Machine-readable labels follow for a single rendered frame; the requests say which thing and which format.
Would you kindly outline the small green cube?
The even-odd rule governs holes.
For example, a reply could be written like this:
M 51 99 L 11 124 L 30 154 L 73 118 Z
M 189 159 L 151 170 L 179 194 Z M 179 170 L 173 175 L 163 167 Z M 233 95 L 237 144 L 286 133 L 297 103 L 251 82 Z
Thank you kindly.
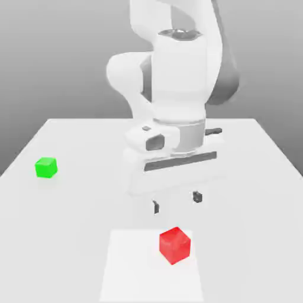
M 52 178 L 58 171 L 57 160 L 53 157 L 42 157 L 35 163 L 35 170 L 39 178 Z

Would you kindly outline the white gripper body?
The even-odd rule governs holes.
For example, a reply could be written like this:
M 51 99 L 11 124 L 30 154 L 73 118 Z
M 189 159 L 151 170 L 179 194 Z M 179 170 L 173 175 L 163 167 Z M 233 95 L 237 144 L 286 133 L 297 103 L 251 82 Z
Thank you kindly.
M 168 188 L 216 180 L 225 173 L 222 138 L 207 138 L 196 153 L 183 157 L 153 157 L 131 148 L 123 152 L 123 186 L 131 195 L 142 195 Z

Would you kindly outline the small red cube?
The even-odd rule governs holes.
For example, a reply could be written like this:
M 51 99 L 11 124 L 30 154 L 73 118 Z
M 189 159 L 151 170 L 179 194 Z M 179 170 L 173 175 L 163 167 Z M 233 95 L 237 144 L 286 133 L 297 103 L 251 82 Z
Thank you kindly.
M 191 239 L 179 227 L 171 228 L 160 234 L 159 251 L 174 265 L 190 256 Z

